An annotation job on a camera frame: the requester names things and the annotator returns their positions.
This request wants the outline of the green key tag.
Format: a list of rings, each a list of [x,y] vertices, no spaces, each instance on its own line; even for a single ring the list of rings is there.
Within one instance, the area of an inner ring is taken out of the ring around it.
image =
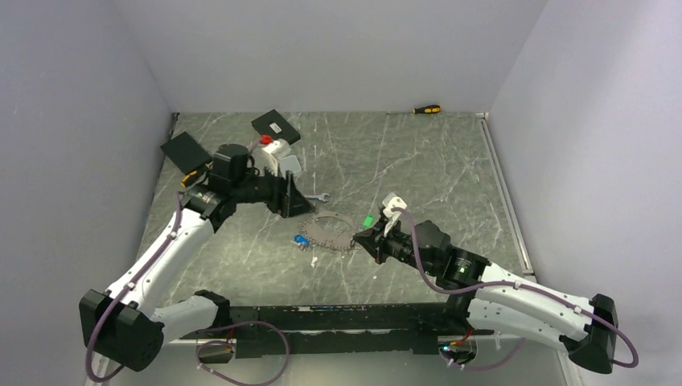
[[[374,221],[373,215],[367,215],[363,221],[363,227],[370,228],[373,224],[373,221]]]

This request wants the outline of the round metal keyring plate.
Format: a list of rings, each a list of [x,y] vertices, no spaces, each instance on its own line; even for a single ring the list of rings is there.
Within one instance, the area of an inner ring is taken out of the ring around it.
[[[350,227],[347,231],[325,229],[318,222],[323,219],[339,221]],[[321,210],[301,223],[301,232],[311,244],[335,251],[350,251],[355,248],[354,234],[357,231],[350,216],[335,211]]]

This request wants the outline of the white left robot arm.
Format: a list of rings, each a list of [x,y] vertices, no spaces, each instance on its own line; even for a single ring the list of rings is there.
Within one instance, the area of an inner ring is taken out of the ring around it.
[[[264,169],[256,173],[249,149],[238,144],[218,148],[207,179],[175,200],[175,212],[146,252],[106,290],[89,290],[80,300],[81,328],[88,377],[95,374],[95,354],[139,372],[169,342],[194,331],[212,338],[232,328],[230,301],[200,290],[173,306],[160,307],[161,297],[179,269],[212,238],[239,205],[263,203],[273,214],[290,218],[311,213],[313,204],[297,189],[294,175]]]

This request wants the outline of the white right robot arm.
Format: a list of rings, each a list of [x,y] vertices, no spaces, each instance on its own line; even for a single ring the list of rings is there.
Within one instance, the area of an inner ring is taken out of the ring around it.
[[[448,331],[516,335],[564,352],[588,371],[613,371],[618,321],[611,298],[573,296],[529,281],[452,245],[450,236],[430,221],[409,232],[399,225],[386,232],[386,223],[381,218],[352,239],[378,263],[393,257],[423,269],[427,281],[449,296],[443,312]]]

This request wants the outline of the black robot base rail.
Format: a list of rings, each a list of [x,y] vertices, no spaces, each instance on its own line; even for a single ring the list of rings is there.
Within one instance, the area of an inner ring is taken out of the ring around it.
[[[238,359],[265,355],[407,351],[436,355],[454,340],[473,342],[476,330],[444,302],[318,306],[232,306],[230,318],[182,335],[228,338]]]

